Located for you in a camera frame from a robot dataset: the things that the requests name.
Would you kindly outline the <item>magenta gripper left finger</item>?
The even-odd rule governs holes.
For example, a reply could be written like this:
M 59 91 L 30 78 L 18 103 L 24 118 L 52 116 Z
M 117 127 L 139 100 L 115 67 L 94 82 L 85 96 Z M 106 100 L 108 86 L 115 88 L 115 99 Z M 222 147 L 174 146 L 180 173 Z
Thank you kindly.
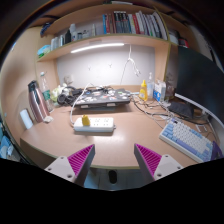
M 95 145 L 92 144 L 68 157 L 59 156 L 45 170 L 79 186 L 83 186 L 94 156 Z

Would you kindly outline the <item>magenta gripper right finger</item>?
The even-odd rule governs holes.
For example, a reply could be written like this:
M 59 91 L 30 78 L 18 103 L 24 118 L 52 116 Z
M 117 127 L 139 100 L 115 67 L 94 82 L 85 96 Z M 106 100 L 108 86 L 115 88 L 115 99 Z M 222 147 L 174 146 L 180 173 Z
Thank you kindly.
M 170 155 L 160 155 L 139 144 L 134 145 L 134 155 L 146 183 L 152 183 L 183 168 Z

